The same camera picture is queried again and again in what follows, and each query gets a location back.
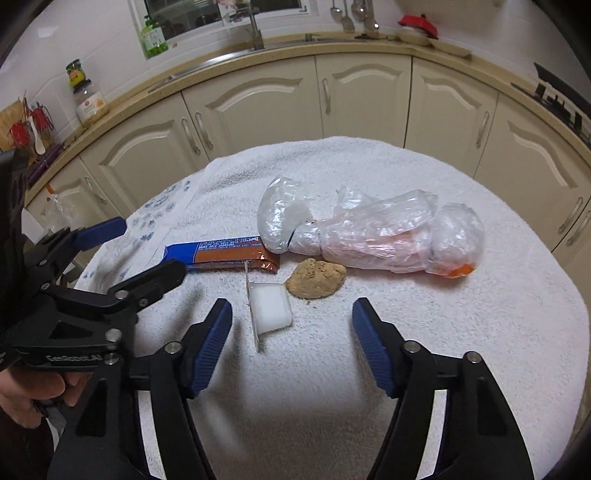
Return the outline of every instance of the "cabinet door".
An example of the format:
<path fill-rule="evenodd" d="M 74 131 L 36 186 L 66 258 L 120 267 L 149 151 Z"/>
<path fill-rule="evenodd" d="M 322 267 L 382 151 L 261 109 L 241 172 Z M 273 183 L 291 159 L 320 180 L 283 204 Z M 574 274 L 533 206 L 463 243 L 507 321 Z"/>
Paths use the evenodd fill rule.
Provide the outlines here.
<path fill-rule="evenodd" d="M 79 157 L 61 169 L 49 181 L 48 186 L 66 205 L 72 207 L 75 218 L 75 224 L 72 226 L 75 228 L 92 226 L 120 215 Z M 43 189 L 27 207 L 43 227 L 49 226 L 47 200 L 48 191 Z M 97 250 L 98 247 L 81 252 L 76 259 L 86 265 Z"/>
<path fill-rule="evenodd" d="M 591 312 L 591 205 L 587 205 L 553 254 Z"/>
<path fill-rule="evenodd" d="M 211 160 L 259 145 L 322 138 L 312 57 L 229 73 L 183 96 Z"/>
<path fill-rule="evenodd" d="M 324 137 L 404 146 L 411 57 L 385 53 L 316 56 Z"/>
<path fill-rule="evenodd" d="M 591 196 L 591 169 L 547 124 L 505 95 L 474 179 L 504 200 L 550 249 Z"/>
<path fill-rule="evenodd" d="M 455 70 L 413 59 L 413 86 L 404 148 L 474 176 L 499 92 Z"/>
<path fill-rule="evenodd" d="M 180 93 L 127 119 L 80 156 L 125 217 L 208 163 Z"/>

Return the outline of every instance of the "red pot lid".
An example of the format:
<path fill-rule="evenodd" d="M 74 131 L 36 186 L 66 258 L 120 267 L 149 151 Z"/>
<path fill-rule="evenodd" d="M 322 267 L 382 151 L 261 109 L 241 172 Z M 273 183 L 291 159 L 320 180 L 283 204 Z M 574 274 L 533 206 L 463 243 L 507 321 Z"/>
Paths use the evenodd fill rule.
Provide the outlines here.
<path fill-rule="evenodd" d="M 399 21 L 398 25 L 403 27 L 414 27 L 420 28 L 427 32 L 427 35 L 431 38 L 437 39 L 437 28 L 424 15 L 415 17 L 414 15 L 404 15 Z"/>

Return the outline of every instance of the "green soap bottle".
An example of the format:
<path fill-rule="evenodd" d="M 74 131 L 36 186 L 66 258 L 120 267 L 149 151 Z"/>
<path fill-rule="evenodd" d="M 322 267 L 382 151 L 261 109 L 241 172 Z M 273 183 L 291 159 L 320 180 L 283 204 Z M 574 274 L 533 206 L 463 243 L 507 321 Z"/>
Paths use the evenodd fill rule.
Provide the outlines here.
<path fill-rule="evenodd" d="M 152 20 L 149 15 L 146 15 L 144 18 L 146 19 L 146 26 L 142 28 L 139 36 L 146 57 L 151 59 L 163 51 L 167 51 L 168 44 L 164 39 L 162 28 L 158 25 L 158 22 Z"/>

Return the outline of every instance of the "silver handle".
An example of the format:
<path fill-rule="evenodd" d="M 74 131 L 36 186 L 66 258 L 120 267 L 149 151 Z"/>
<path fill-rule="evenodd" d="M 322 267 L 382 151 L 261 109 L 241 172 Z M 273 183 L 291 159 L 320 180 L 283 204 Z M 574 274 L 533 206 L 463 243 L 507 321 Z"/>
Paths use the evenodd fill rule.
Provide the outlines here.
<path fill-rule="evenodd" d="M 587 224 L 589 223 L 590 220 L 591 220 L 591 210 L 587 210 L 587 215 L 585 215 L 585 220 L 583 220 L 583 223 L 581 223 L 579 225 L 579 228 L 576 229 L 575 233 L 573 233 L 573 236 L 570 237 L 566 241 L 567 247 L 570 247 L 573 243 L 575 243 L 579 239 L 579 237 L 581 236 L 581 233 L 583 233 L 583 230 L 585 230 L 585 227 L 587 226 Z"/>
<path fill-rule="evenodd" d="M 577 213 L 579 212 L 580 208 L 583 206 L 583 197 L 579 197 L 577 199 L 577 203 L 574 204 L 573 210 L 569 213 L 569 216 L 566 217 L 566 220 L 560 227 L 558 227 L 558 234 L 563 233 L 567 227 L 570 225 L 570 222 L 576 217 Z"/>
<path fill-rule="evenodd" d="M 103 203 L 104 205 L 107 205 L 109 202 L 107 202 L 103 197 L 101 197 L 95 190 L 95 188 L 92 186 L 92 182 L 90 181 L 90 177 L 87 175 L 84 177 L 84 179 L 86 180 L 86 184 L 88 185 L 88 188 L 90 189 L 90 191 L 93 193 L 93 195 L 98 198 L 100 200 L 101 203 Z"/>
<path fill-rule="evenodd" d="M 195 142 L 195 139 L 193 138 L 193 136 L 191 135 L 191 131 L 189 130 L 189 120 L 183 118 L 181 120 L 181 123 L 183 124 L 183 128 L 185 129 L 185 134 L 187 135 L 187 140 L 191 144 L 191 148 L 197 155 L 201 155 L 201 150 L 199 150 L 199 147 L 197 146 L 197 143 Z"/>
<path fill-rule="evenodd" d="M 209 135 L 203 126 L 203 121 L 201 120 L 201 114 L 199 112 L 195 112 L 195 120 L 197 121 L 197 128 L 199 129 L 201 140 L 203 140 L 203 143 L 209 150 L 213 150 L 213 144 L 209 141 Z"/>
<path fill-rule="evenodd" d="M 329 81 L 326 78 L 322 79 L 322 86 L 324 87 L 324 99 L 326 101 L 326 115 L 330 115 L 330 92 Z"/>
<path fill-rule="evenodd" d="M 488 123 L 489 118 L 491 117 L 488 111 L 484 112 L 484 118 L 482 119 L 482 124 L 478 129 L 478 136 L 476 137 L 476 148 L 480 148 L 482 145 L 482 137 L 484 136 L 484 130 L 486 129 L 486 124 Z"/>

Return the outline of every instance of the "round table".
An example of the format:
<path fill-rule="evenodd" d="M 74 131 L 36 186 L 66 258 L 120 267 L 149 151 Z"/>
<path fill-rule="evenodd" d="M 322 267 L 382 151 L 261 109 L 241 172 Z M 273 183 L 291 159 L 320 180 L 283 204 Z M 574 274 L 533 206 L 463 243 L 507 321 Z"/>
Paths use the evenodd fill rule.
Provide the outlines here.
<path fill-rule="evenodd" d="M 349 269 L 345 285 L 327 299 L 290 297 L 293 324 L 264 336 L 259 353 L 241 271 L 189 274 L 141 312 L 138 355 L 180 339 L 216 298 L 232 303 L 233 327 L 212 381 L 191 402 L 217 478 L 366 478 L 395 400 L 376 387 L 353 334 L 351 307 L 358 297 L 368 297 L 382 320 L 433 353 L 480 352 L 512 408 L 535 476 L 542 478 L 561 456 L 579 407 L 589 351 L 586 308 L 515 212 L 434 158 L 341 137 L 218 158 L 136 211 L 127 233 L 101 247 L 77 288 L 105 291 L 157 264 L 166 245 L 256 235 L 259 200 L 279 174 L 302 183 L 316 218 L 332 215 L 343 184 L 378 198 L 423 189 L 437 194 L 440 206 L 466 203 L 485 226 L 485 254 L 460 280 Z M 253 272 L 251 281 L 283 282 L 302 259 L 284 254 L 276 276 Z M 148 394 L 140 405 L 148 460 L 152 473 L 161 475 Z M 440 392 L 420 477 L 433 471 L 443 412 Z"/>

